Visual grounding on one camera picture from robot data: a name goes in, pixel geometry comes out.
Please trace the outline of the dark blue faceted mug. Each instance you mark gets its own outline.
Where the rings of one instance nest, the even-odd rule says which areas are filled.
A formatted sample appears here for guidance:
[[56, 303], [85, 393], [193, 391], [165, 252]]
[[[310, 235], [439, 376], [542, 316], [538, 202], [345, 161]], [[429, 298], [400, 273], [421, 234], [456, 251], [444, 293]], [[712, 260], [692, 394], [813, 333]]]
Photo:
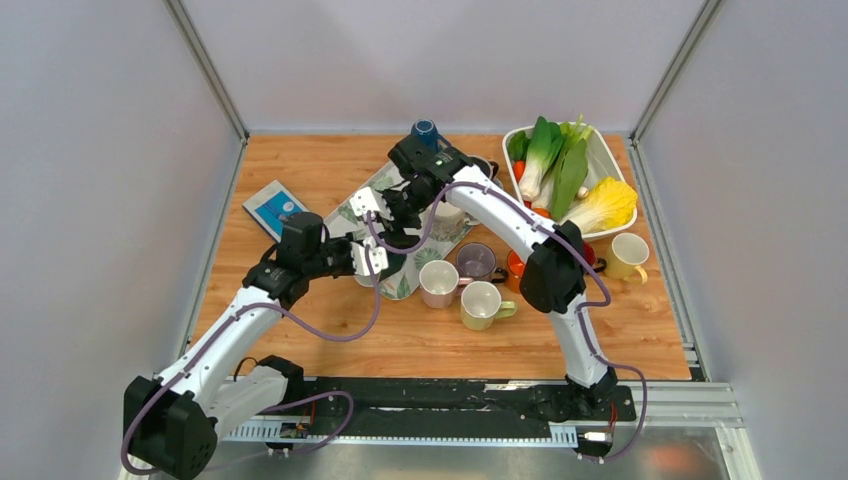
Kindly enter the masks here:
[[432, 120], [417, 120], [411, 126], [410, 133], [416, 136], [428, 148], [435, 151], [440, 149], [440, 133], [436, 124]]

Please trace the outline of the purple mug black handle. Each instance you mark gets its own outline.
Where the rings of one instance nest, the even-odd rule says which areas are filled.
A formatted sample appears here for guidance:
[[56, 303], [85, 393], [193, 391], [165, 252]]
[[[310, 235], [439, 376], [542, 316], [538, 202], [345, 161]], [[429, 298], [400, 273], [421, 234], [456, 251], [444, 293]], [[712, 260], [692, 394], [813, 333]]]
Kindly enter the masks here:
[[478, 242], [467, 243], [459, 248], [456, 268], [461, 277], [494, 284], [505, 283], [508, 277], [508, 272], [499, 266], [495, 252]]

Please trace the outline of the pink faceted mug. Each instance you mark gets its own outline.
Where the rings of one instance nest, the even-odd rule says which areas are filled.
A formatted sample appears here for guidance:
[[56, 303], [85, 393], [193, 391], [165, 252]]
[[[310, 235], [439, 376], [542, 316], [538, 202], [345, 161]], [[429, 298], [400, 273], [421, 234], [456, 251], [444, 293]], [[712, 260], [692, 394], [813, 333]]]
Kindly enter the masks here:
[[449, 307], [461, 287], [474, 279], [462, 276], [457, 268], [445, 260], [433, 260], [419, 271], [419, 286], [424, 303], [433, 309]]

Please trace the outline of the orange mug black handle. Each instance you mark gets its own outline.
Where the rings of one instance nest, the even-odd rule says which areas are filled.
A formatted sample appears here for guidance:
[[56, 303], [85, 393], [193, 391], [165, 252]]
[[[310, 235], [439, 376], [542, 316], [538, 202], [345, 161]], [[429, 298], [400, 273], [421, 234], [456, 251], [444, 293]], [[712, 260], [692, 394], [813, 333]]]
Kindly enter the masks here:
[[507, 255], [505, 269], [507, 272], [505, 279], [506, 287], [510, 291], [518, 294], [520, 292], [520, 283], [525, 270], [525, 262], [514, 250], [511, 250]]

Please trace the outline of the lime green faceted mug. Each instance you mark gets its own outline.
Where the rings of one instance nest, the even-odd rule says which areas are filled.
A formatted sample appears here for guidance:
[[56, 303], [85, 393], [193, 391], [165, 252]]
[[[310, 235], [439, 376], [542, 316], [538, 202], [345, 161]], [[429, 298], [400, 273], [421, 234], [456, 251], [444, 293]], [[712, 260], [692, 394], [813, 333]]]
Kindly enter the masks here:
[[468, 284], [460, 295], [460, 304], [463, 325], [475, 331], [486, 330], [495, 320], [517, 312], [514, 301], [505, 301], [495, 284], [484, 281]]

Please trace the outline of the red mug black handle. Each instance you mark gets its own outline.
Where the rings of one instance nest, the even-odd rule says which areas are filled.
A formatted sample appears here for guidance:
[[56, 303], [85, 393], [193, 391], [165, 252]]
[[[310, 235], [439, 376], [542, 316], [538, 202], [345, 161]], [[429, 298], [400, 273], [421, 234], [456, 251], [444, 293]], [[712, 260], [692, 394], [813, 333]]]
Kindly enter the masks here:
[[586, 241], [583, 242], [584, 254], [583, 257], [590, 264], [596, 273], [604, 272], [607, 268], [607, 262], [604, 258], [597, 255], [592, 245]]

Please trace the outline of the pale yellow mug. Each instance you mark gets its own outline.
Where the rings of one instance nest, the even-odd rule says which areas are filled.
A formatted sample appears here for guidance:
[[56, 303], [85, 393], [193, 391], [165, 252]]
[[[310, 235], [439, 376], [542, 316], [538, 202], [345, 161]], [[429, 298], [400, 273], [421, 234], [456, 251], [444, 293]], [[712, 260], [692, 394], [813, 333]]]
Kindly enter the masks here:
[[604, 274], [610, 279], [644, 285], [648, 281], [644, 263], [649, 256], [650, 247], [645, 239], [633, 233], [620, 233], [610, 243]]

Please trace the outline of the dark green faceted mug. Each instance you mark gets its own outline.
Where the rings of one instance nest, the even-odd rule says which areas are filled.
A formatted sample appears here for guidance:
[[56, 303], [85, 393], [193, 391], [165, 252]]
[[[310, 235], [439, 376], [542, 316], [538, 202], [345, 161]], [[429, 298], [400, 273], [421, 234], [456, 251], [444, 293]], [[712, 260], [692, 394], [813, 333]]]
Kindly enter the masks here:
[[[354, 251], [365, 252], [366, 247], [371, 248], [370, 260], [377, 281], [382, 283], [386, 280], [394, 281], [400, 275], [407, 263], [407, 253], [397, 253], [385, 249], [378, 244], [367, 230], [354, 230], [347, 233], [354, 242]], [[411, 249], [421, 241], [419, 232], [380, 232], [379, 237], [394, 249]], [[367, 270], [364, 261], [359, 262], [357, 254], [354, 254], [354, 267], [356, 268], [354, 279], [363, 287], [372, 287], [374, 282]]]

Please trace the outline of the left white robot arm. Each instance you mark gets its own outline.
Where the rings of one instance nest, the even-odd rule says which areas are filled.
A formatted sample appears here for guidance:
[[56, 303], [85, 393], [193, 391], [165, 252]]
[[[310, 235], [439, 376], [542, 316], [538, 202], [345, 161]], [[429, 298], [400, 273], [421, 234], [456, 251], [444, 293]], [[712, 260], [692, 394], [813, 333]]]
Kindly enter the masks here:
[[120, 459], [136, 476], [163, 472], [194, 479], [209, 464], [219, 441], [257, 414], [293, 414], [317, 401], [306, 397], [302, 367], [278, 356], [260, 360], [247, 375], [230, 379], [250, 347], [280, 320], [333, 342], [331, 335], [291, 311], [311, 281], [367, 275], [373, 282], [389, 264], [379, 239], [331, 237], [321, 216], [288, 217], [281, 239], [251, 267], [235, 297], [213, 326], [171, 366], [151, 378], [136, 377], [124, 392]]

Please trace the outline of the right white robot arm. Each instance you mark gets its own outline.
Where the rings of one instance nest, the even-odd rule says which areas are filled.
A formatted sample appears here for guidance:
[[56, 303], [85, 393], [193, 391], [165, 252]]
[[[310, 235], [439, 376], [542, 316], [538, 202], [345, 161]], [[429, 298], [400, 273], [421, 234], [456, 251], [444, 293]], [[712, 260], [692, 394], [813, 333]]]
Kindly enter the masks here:
[[407, 184], [400, 190], [382, 191], [376, 212], [364, 214], [367, 227], [372, 228], [375, 220], [383, 226], [378, 242], [397, 255], [419, 249], [428, 235], [414, 237], [408, 231], [421, 227], [421, 213], [441, 201], [480, 221], [525, 263], [520, 293], [531, 307], [548, 316], [554, 328], [565, 356], [566, 380], [572, 386], [573, 410], [584, 418], [605, 411], [618, 378], [588, 318], [592, 303], [584, 277], [598, 275], [584, 257], [579, 229], [532, 212], [454, 147], [436, 151], [409, 134], [390, 149], [388, 157]]

